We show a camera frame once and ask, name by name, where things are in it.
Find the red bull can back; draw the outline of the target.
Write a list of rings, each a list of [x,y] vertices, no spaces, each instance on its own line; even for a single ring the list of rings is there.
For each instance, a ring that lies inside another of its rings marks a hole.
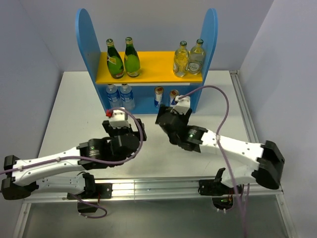
[[[169,106],[172,107],[176,105],[176,97],[179,96],[179,91],[178,90],[171,90],[169,93]]]

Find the silver can front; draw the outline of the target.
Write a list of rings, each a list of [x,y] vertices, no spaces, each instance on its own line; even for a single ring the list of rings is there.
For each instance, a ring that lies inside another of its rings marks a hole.
[[[160,107],[160,105],[163,102],[163,94],[164,94],[164,89],[161,86],[158,86],[154,89],[154,106],[155,107]]]

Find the water bottle blue label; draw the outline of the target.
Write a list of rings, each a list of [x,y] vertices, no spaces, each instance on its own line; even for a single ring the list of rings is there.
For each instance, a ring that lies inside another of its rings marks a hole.
[[[120,87],[120,96],[123,106],[126,110],[131,111],[135,109],[134,95],[132,87],[128,84],[122,84]]]
[[[123,106],[121,101],[119,89],[114,84],[108,84],[106,88],[106,95],[111,108],[119,108]]]

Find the green glass bottle back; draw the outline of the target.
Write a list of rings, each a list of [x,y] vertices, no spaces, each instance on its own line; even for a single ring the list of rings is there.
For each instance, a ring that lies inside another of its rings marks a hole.
[[[107,67],[114,79],[120,79],[124,76],[124,65],[117,49],[114,46],[113,39],[106,40],[107,45]]]

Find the green glass bottle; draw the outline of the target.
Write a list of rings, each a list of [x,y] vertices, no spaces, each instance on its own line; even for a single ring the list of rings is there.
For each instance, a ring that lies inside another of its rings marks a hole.
[[[117,49],[114,46],[113,39],[106,40],[107,45],[107,67],[114,79],[120,79],[124,76],[124,65]]]
[[[133,39],[131,37],[126,37],[125,43],[124,66],[126,73],[130,77],[137,77],[140,74],[141,66],[137,51],[133,45]]]

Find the green glass bottle front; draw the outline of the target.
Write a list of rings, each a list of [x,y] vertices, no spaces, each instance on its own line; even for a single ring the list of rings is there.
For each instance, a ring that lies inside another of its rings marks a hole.
[[[137,51],[133,45],[133,39],[131,37],[126,37],[125,43],[124,66],[126,73],[130,77],[137,77],[140,74],[141,66]]]

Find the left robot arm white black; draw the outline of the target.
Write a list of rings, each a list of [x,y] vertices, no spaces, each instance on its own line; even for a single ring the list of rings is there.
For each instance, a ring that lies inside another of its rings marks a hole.
[[[64,152],[35,159],[22,160],[6,156],[1,173],[6,177],[0,191],[5,200],[20,200],[35,193],[66,192],[91,198],[96,194],[94,176],[88,170],[121,166],[134,158],[147,136],[144,124],[136,120],[114,128],[108,120],[102,123],[107,137],[90,139]]]

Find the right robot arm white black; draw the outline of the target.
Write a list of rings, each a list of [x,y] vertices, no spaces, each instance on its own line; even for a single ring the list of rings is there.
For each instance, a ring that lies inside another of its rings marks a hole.
[[[182,115],[172,107],[161,105],[156,124],[167,134],[169,142],[186,151],[223,155],[228,162],[237,161],[241,167],[230,172],[221,168],[214,187],[226,193],[234,185],[256,182],[262,187],[276,190],[280,187],[285,159],[276,143],[251,143],[217,136],[203,127],[188,125],[191,110]]]

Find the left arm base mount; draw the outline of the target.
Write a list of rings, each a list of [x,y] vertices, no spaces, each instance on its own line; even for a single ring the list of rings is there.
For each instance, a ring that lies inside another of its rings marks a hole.
[[[112,183],[95,183],[84,187],[84,191],[79,194],[67,194],[67,200],[77,201],[77,211],[81,216],[91,219],[98,217],[90,216],[90,214],[101,209],[105,212],[102,217],[107,215],[106,209],[100,206],[101,199],[110,199],[112,195]]]

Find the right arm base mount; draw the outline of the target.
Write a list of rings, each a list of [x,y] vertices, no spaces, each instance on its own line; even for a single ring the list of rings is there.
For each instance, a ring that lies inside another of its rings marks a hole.
[[[217,212],[225,214],[234,208],[234,188],[229,188],[214,179],[199,180],[198,193],[202,196],[211,196],[212,204]]]

